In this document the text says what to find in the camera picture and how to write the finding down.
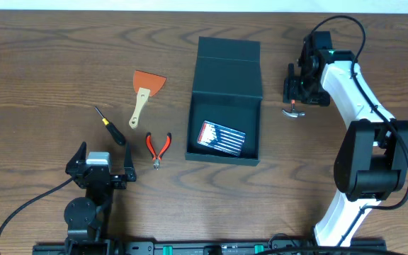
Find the dark green open box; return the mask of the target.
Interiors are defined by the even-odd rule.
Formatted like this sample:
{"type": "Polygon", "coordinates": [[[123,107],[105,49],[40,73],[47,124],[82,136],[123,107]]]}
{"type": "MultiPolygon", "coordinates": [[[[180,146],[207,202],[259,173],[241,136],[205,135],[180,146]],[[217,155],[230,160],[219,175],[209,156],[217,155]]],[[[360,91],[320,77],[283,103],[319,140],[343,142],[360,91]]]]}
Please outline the dark green open box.
{"type": "Polygon", "coordinates": [[[261,43],[200,37],[188,118],[185,157],[191,161],[257,166],[263,89],[261,43]],[[208,121],[245,134],[238,155],[200,144],[208,121]]]}

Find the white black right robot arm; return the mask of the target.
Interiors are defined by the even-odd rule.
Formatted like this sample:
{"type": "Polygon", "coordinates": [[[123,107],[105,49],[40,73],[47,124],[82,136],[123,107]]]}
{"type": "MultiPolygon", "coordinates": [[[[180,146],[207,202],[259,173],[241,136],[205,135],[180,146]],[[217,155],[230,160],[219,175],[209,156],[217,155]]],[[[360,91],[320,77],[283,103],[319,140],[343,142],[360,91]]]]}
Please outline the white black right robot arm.
{"type": "Polygon", "coordinates": [[[349,247],[371,210],[402,189],[408,172],[408,120],[397,120],[370,90],[350,50],[336,50],[328,31],[307,35],[295,75],[289,64],[283,102],[335,103],[346,134],[334,162],[336,194],[314,226],[317,245],[349,247]]]}

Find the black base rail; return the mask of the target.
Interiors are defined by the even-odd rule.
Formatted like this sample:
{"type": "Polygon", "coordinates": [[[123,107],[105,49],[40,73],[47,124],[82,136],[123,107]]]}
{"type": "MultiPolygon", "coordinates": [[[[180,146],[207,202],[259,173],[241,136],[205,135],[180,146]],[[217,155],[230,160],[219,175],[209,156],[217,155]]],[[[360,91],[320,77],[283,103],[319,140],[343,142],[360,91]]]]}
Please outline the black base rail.
{"type": "Polygon", "coordinates": [[[33,247],[35,255],[65,254],[115,254],[115,255],[209,255],[209,254],[257,254],[272,249],[293,248],[293,254],[308,254],[301,248],[311,247],[312,243],[286,238],[269,242],[106,242],[103,244],[37,244],[33,247]]]}

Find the blue drill bit case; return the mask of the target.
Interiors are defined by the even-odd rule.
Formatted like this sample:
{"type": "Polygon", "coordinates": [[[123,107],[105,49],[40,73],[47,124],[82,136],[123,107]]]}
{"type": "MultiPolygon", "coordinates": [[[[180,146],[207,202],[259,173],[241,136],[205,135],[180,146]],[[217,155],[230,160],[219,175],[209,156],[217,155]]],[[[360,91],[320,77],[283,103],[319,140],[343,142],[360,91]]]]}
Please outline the blue drill bit case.
{"type": "Polygon", "coordinates": [[[205,120],[197,143],[220,152],[238,157],[242,153],[246,134],[244,132],[205,120]]]}

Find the red black pliers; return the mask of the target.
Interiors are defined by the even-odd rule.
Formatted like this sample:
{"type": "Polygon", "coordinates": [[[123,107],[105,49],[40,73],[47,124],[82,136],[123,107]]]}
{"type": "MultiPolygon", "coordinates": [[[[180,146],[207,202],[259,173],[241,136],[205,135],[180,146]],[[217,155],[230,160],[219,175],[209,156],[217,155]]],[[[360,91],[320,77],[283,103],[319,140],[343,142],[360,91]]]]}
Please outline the red black pliers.
{"type": "Polygon", "coordinates": [[[154,147],[152,145],[152,134],[151,134],[151,132],[148,132],[146,134],[145,142],[146,142],[147,149],[149,150],[149,153],[152,156],[153,169],[154,170],[159,170],[160,162],[162,160],[162,157],[164,156],[164,154],[166,153],[166,151],[169,149],[169,147],[171,145],[172,135],[171,135],[170,132],[167,133],[166,142],[165,142],[164,146],[162,147],[162,149],[159,151],[159,153],[156,153],[156,151],[155,151],[155,149],[154,149],[154,147]]]}

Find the black yellow screwdriver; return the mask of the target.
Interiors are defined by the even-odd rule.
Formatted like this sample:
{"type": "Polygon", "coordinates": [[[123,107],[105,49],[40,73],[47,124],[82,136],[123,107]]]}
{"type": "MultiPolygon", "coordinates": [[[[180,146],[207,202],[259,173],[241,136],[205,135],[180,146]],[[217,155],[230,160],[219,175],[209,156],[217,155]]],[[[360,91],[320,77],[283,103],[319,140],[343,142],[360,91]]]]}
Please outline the black yellow screwdriver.
{"type": "Polygon", "coordinates": [[[119,129],[117,129],[117,127],[111,121],[109,121],[96,106],[94,108],[96,109],[97,113],[101,116],[103,124],[105,125],[107,131],[110,133],[115,143],[120,146],[125,145],[126,139],[122,132],[119,131],[119,129]]]}

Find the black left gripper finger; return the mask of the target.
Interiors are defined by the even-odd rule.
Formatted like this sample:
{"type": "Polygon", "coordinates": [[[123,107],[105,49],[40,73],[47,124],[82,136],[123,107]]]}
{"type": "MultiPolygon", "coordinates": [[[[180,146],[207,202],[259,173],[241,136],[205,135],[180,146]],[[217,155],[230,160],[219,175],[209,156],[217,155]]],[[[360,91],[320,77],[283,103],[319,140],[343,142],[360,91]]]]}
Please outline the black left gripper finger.
{"type": "Polygon", "coordinates": [[[125,146],[125,156],[124,156],[123,168],[124,168],[125,174],[134,173],[134,166],[132,162],[130,144],[128,142],[126,143],[126,146],[125,146]]]}
{"type": "Polygon", "coordinates": [[[86,161],[86,142],[82,142],[74,156],[66,165],[66,171],[74,171],[86,161]]]}

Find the small steel claw hammer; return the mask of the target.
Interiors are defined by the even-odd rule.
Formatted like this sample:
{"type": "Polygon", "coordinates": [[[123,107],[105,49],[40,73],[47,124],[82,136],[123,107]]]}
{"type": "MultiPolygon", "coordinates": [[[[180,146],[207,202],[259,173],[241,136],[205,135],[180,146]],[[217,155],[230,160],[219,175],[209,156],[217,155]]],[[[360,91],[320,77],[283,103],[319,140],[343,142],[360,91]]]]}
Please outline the small steel claw hammer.
{"type": "Polygon", "coordinates": [[[304,111],[298,111],[295,108],[295,100],[298,97],[298,87],[300,85],[300,77],[295,76],[294,64],[290,63],[288,65],[288,75],[285,78],[284,85],[283,85],[283,102],[289,103],[291,105],[290,110],[282,109],[284,115],[288,116],[289,118],[299,118],[304,117],[304,111]]]}

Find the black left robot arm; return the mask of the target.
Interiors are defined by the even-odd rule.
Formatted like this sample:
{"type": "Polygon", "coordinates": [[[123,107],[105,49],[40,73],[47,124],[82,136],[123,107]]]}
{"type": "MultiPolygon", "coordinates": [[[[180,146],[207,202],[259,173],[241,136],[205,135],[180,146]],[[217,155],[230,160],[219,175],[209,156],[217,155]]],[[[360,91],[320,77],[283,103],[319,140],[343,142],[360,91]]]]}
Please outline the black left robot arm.
{"type": "Polygon", "coordinates": [[[115,190],[125,190],[137,180],[130,146],[125,146],[124,172],[111,173],[111,156],[107,152],[87,152],[83,142],[69,160],[65,172],[84,197],[75,198],[64,209],[68,225],[65,240],[66,254],[124,254],[125,245],[108,236],[108,223],[115,190]]]}

